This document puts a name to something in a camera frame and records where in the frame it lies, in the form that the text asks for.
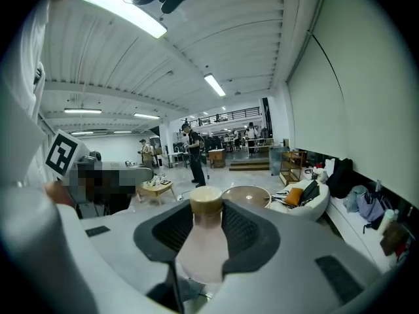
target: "cushion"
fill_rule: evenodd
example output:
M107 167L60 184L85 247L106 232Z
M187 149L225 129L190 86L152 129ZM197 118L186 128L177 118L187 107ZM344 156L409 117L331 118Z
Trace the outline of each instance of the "cushion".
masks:
M296 188L293 187L287 197L285 198L285 203L288 203L289 205L298 206L300 203L300 197L303 193L302 188Z
M316 196L319 196L320 191L319 189L316 189L317 187L318 187L317 181L312 181L302 193L300 197L300 202L313 200Z

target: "purple bag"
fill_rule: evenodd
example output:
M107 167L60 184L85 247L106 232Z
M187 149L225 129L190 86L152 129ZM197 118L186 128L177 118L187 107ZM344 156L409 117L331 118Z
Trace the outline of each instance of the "purple bag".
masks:
M356 198L359 214L368 222L381 217L386 209L392 209L390 202L380 192L366 192Z

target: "railing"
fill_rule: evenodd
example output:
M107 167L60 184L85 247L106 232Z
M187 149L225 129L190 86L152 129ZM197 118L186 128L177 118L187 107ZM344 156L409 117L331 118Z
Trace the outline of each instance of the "railing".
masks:
M227 112L227 113L222 113L222 114L211 115L205 118L199 118L198 120L190 121L189 125L192 128L202 127L202 126L207 126L208 124L226 122L229 120L237 120L240 118L247 118L247 117L259 116L259 115L261 115L260 108L253 107L253 108L240 109L239 111L232 111L232 112Z

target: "ceiling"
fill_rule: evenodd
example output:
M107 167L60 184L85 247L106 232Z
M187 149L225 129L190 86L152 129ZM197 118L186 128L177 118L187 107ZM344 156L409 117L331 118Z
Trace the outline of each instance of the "ceiling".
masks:
M85 1L52 4L41 56L41 116L53 130L146 130L220 101L264 96L287 45L286 1L186 0L169 15L155 1L144 10L168 28L160 39ZM223 99L204 80L208 73L223 87ZM64 113L80 106L102 113Z

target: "staircase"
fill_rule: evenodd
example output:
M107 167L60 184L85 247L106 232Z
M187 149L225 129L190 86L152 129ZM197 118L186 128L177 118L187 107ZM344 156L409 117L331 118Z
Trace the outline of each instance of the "staircase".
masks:
M230 171L260 171L269 170L269 160L246 160L241 162L232 162Z

